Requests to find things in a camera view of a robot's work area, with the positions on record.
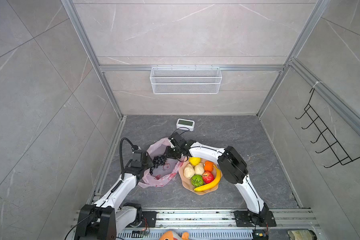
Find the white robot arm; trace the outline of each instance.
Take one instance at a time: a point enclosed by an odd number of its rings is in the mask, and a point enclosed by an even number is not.
[[[189,153],[192,157],[200,157],[208,161],[218,163],[218,159],[225,152],[224,148],[210,147],[202,145],[199,142],[195,142],[189,148]],[[264,207],[264,201],[259,197],[254,186],[251,183],[248,172],[243,172],[245,175],[243,183],[235,183],[235,186],[239,190],[241,196],[244,198],[247,204],[248,210],[255,214],[259,214]]]
[[[181,155],[184,155],[200,157],[214,162],[219,166],[224,178],[239,190],[247,204],[252,223],[257,225],[257,223],[265,222],[269,208],[254,189],[248,175],[247,165],[233,147],[216,148],[193,140],[185,141],[177,132],[174,132],[169,140],[171,151],[166,153],[168,158],[179,159]],[[137,227],[141,224],[141,205],[127,203],[120,209],[119,207],[127,194],[134,189],[142,178],[144,171],[152,167],[153,163],[146,151],[139,149],[129,140],[128,142],[132,146],[133,159],[127,163],[125,169],[121,166],[122,174],[119,179],[101,199],[97,200],[94,205],[85,205],[81,209],[75,240],[86,236],[88,228],[96,222],[98,223],[99,219],[100,222],[97,225],[98,239],[108,239],[108,236],[115,236],[128,225]]]

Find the gray tile floor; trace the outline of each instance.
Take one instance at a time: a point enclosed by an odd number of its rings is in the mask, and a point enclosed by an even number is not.
[[[147,116],[129,115],[122,137],[128,137],[142,149],[176,129],[178,118],[192,119],[193,132],[186,132],[185,139],[193,139],[213,147],[233,146],[248,164],[249,175],[260,197],[270,209],[298,208],[266,134],[256,116]],[[120,175],[118,148],[111,163],[102,192],[105,193]],[[124,142],[124,164],[131,157],[130,146]],[[199,196],[183,188],[177,175],[164,187],[143,189],[136,186],[125,202],[139,203],[143,207],[166,208],[245,208],[246,204],[236,187],[225,179],[219,188]]]

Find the red apple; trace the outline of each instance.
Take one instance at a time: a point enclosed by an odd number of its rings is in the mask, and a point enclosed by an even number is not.
[[[205,171],[202,175],[202,178],[203,178],[203,181],[205,182],[205,184],[208,184],[215,179],[215,177],[213,176],[213,174],[210,171]]]

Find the lemon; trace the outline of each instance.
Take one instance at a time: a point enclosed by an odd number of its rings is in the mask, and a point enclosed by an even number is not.
[[[196,166],[196,165],[199,164],[201,161],[202,161],[202,159],[199,158],[199,157],[191,157],[191,158],[189,159],[189,162],[190,162],[193,166]]]

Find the fruit plate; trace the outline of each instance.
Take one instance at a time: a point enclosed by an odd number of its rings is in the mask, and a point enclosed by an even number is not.
[[[202,162],[202,163],[205,163],[206,161],[207,161],[207,160],[205,160],[205,159],[202,158],[202,161],[201,161],[201,162]],[[195,188],[195,186],[193,186],[193,185],[191,184],[191,180],[185,178],[184,175],[183,175],[184,168],[188,165],[188,163],[189,163],[189,161],[184,162],[183,165],[179,168],[179,175],[180,175],[180,178],[181,178],[183,187],[185,187],[186,189],[188,189],[188,190],[190,190],[191,192],[194,192],[194,193],[196,193],[196,194],[198,194],[198,195],[204,195],[204,194],[206,194],[207,192],[215,191],[215,190],[219,187],[219,184],[217,184],[217,185],[214,186],[213,188],[208,189],[208,190],[205,190],[205,191],[201,191],[201,192],[196,192],[196,191],[194,191],[193,189]],[[214,177],[216,177],[216,169],[215,169],[215,168],[213,168],[213,170],[212,170],[212,175],[213,175]]]

